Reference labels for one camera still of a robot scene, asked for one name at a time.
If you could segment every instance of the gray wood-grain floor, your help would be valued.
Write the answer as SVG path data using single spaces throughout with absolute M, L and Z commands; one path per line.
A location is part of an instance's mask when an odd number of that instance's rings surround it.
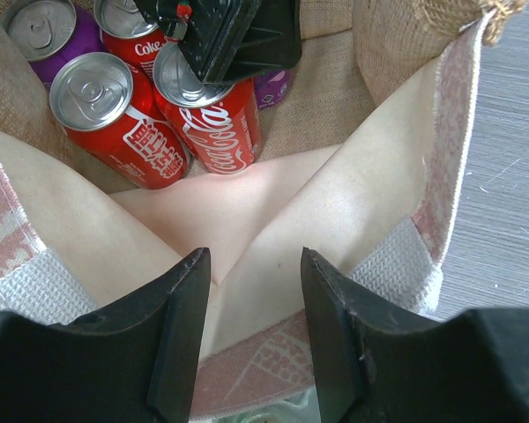
M 482 52 L 458 220 L 434 316 L 529 305 L 529 5 Z

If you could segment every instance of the canvas tote bag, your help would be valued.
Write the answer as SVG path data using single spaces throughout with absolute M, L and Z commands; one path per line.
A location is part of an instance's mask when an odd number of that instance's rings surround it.
M 402 307 L 436 306 L 481 45 L 523 6 L 303 1 L 302 60 L 286 100 L 261 114 L 261 162 L 228 176 L 194 167 L 159 191 L 129 190 L 73 148 L 0 28 L 0 309 L 68 323 L 207 246 L 192 415 L 305 390 L 302 247 Z

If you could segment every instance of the aluminum can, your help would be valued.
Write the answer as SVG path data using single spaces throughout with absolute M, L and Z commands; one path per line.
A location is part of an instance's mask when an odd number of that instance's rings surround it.
M 143 72 L 108 53 L 68 62 L 49 93 L 67 136 L 139 187 L 160 189 L 185 174 L 189 155 L 155 105 Z
M 290 88 L 292 71 L 278 70 L 255 77 L 255 95 L 259 110 L 282 101 Z
M 153 80 L 160 111 L 210 172 L 233 174 L 258 158 L 263 142 L 252 79 L 202 84 L 178 46 L 168 43 L 155 60 Z
M 2 25 L 47 89 L 73 58 L 105 51 L 92 15 L 70 0 L 18 0 Z
M 156 24 L 143 19 L 133 0 L 94 0 L 94 16 L 108 51 L 153 79 L 153 64 L 165 44 Z

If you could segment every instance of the can lid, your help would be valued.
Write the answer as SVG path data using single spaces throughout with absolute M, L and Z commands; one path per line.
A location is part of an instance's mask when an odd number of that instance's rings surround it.
M 77 11 L 70 0 L 18 0 L 2 26 L 29 62 L 46 59 L 71 38 Z
M 99 130 L 116 121 L 133 93 L 131 70 L 108 53 L 87 53 L 65 64 L 49 93 L 51 110 L 73 130 Z
M 94 0 L 94 16 L 106 33 L 126 40 L 141 37 L 157 29 L 149 24 L 133 0 Z
M 202 84 L 175 43 L 159 50 L 153 66 L 157 90 L 171 103 L 182 108 L 205 108 L 221 100 L 233 85 Z

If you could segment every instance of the red soda can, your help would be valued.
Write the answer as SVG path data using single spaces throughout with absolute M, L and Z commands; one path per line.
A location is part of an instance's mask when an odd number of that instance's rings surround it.
M 159 189 L 188 168 L 184 150 L 153 98 L 147 77 L 108 53 L 68 62 L 49 93 L 69 139 L 139 187 Z
M 201 84 L 178 46 L 166 44 L 153 68 L 155 101 L 210 172 L 233 174 L 263 150 L 253 81 Z
M 153 79 L 153 63 L 165 44 L 156 24 L 143 19 L 133 0 L 94 0 L 94 16 L 106 49 Z

